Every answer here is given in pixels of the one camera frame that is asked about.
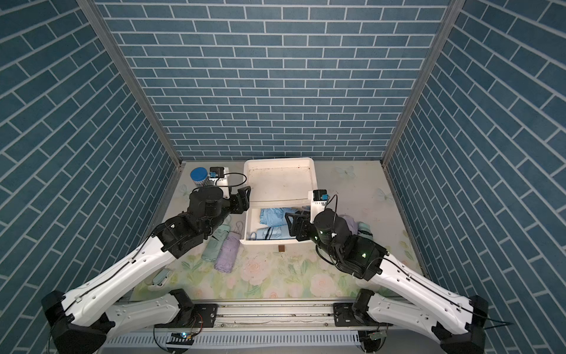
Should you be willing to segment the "white pull-out drawer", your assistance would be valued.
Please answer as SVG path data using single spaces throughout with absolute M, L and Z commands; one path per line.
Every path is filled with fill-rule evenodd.
M 317 240 L 308 206 L 253 208 L 246 214 L 244 245 L 288 245 Z

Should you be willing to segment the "light blue umbrella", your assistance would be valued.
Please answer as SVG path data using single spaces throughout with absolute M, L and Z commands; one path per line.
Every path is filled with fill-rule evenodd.
M 261 209 L 259 222 L 267 227 L 283 226 L 287 224 L 285 220 L 285 215 L 287 213 L 296 214 L 298 212 L 299 209 L 292 207 Z
M 265 227 L 252 232 L 249 235 L 249 240 L 290 240 L 288 227 Z

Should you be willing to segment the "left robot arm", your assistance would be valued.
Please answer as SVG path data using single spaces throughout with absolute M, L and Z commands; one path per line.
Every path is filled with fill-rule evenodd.
M 57 351 L 95 353 L 107 340 L 145 327 L 194 323 L 195 305 L 183 289 L 143 302 L 118 305 L 117 301 L 201 245 L 228 215 L 248 211 L 250 195 L 250 187 L 227 199 L 219 187 L 199 187 L 190 194 L 187 211 L 159 224 L 129 255 L 76 289 L 46 295 L 41 305 Z

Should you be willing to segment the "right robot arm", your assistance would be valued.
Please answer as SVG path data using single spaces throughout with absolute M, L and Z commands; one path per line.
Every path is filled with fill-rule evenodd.
M 488 302 L 436 285 L 398 261 L 373 240 L 351 233 L 332 209 L 285 215 L 291 237 L 311 240 L 323 260 L 339 271 L 388 288 L 402 301 L 361 289 L 352 313 L 365 326 L 393 325 L 427 336 L 445 353 L 483 353 Z

